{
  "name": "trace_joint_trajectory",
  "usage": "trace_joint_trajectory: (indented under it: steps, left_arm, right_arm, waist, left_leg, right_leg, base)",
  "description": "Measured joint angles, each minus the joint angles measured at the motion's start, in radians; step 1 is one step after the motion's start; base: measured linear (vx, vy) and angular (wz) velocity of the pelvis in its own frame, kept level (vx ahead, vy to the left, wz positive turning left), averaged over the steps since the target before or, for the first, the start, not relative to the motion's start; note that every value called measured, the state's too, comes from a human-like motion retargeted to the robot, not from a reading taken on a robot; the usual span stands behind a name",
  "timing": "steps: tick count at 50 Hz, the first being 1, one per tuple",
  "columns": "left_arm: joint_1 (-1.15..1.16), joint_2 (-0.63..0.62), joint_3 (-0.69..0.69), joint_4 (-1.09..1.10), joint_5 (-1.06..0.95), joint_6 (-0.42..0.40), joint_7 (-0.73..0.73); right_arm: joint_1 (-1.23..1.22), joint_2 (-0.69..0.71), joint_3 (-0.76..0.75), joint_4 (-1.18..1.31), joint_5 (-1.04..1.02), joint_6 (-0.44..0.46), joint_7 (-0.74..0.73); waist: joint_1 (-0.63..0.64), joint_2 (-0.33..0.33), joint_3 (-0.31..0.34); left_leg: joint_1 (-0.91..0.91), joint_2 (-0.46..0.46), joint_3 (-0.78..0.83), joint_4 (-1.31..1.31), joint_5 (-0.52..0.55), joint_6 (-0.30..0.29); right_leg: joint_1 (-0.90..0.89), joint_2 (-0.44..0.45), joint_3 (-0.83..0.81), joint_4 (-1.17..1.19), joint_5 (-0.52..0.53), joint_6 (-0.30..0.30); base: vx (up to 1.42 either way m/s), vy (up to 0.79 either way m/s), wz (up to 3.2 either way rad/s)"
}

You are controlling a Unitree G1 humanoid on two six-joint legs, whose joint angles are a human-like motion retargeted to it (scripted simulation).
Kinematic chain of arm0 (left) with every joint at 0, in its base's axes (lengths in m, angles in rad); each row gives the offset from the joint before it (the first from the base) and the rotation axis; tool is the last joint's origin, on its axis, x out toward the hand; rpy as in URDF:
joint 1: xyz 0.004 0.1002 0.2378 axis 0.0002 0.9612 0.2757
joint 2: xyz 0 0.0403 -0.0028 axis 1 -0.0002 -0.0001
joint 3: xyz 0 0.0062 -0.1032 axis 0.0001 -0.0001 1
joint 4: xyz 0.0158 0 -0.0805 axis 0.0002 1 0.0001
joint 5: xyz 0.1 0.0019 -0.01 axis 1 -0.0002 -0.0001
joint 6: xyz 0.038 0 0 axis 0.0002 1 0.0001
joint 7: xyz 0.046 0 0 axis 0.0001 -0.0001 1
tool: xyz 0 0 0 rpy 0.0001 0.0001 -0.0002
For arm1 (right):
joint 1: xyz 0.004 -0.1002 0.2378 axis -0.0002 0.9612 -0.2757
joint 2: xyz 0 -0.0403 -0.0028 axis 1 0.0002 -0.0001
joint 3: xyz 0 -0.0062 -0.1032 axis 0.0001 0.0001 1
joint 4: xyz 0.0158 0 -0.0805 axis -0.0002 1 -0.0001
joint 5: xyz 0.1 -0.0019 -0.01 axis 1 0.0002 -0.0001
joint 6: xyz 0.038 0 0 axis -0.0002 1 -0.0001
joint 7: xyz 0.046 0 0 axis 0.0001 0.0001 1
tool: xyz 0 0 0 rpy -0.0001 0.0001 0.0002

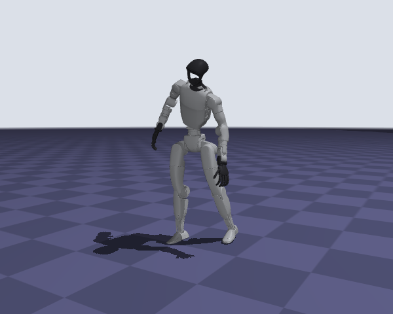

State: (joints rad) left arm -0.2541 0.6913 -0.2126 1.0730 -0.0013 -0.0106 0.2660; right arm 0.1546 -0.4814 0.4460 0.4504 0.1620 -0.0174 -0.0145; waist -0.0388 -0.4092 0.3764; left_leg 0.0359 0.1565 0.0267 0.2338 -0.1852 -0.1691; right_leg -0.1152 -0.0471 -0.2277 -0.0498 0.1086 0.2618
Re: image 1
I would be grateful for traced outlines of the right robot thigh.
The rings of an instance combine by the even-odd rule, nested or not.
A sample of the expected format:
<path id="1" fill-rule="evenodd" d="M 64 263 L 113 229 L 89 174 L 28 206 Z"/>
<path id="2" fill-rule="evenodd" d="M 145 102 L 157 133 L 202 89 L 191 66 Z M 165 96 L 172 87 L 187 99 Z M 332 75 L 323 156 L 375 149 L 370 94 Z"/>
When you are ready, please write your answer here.
<path id="1" fill-rule="evenodd" d="M 174 191 L 178 192 L 180 198 L 187 198 L 190 189 L 188 186 L 183 184 L 185 156 L 188 151 L 185 150 L 184 141 L 179 141 L 172 145 L 170 153 L 170 178 Z"/>

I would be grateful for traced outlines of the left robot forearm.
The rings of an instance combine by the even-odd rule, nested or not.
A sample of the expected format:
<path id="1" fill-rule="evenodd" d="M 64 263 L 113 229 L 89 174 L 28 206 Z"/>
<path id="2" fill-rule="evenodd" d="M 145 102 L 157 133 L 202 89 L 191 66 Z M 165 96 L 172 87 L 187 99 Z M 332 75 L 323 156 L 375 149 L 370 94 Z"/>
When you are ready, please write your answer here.
<path id="1" fill-rule="evenodd" d="M 227 161 L 227 142 L 229 142 L 229 130 L 226 125 L 221 127 L 221 136 L 218 137 L 217 156 L 221 156 L 221 161 Z"/>

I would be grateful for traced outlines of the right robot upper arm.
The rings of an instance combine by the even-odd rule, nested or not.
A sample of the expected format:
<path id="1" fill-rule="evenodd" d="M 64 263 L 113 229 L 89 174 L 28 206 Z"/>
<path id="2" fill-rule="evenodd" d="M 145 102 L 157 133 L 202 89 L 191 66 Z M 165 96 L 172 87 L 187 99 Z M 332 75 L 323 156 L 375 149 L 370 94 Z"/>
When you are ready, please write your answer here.
<path id="1" fill-rule="evenodd" d="M 175 107 L 177 101 L 177 98 L 179 96 L 179 90 L 181 86 L 185 83 L 184 80 L 179 80 L 175 84 L 172 85 L 172 89 L 170 92 L 170 97 L 168 99 L 167 105 L 170 107 Z"/>

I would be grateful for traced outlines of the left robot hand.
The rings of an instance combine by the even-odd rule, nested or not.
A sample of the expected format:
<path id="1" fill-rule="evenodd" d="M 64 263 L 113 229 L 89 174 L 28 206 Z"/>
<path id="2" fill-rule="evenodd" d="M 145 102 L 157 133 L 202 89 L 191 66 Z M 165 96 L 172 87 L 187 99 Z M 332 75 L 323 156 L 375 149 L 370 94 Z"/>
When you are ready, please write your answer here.
<path id="1" fill-rule="evenodd" d="M 217 174 L 219 174 L 219 180 L 216 184 L 216 186 L 221 182 L 221 184 L 219 185 L 219 187 L 223 187 L 223 186 L 227 186 L 229 183 L 229 172 L 228 169 L 226 167 L 227 162 L 222 162 L 221 161 L 221 156 L 217 157 L 217 164 L 218 164 L 218 170 L 214 175 L 214 178 L 216 178 Z"/>

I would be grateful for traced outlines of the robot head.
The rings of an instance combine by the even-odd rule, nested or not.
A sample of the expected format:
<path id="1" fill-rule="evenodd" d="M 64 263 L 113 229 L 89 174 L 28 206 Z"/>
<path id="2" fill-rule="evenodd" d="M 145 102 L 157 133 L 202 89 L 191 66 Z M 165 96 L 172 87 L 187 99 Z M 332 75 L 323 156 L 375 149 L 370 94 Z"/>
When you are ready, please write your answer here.
<path id="1" fill-rule="evenodd" d="M 187 70 L 188 80 L 191 83 L 190 89 L 192 89 L 193 91 L 201 91 L 203 89 L 198 89 L 199 86 L 202 86 L 204 89 L 207 88 L 205 85 L 203 85 L 201 79 L 203 75 L 208 71 L 208 69 L 209 69 L 208 64 L 202 59 L 195 59 L 188 64 L 186 70 Z M 199 76 L 199 78 L 191 79 L 190 73 Z"/>

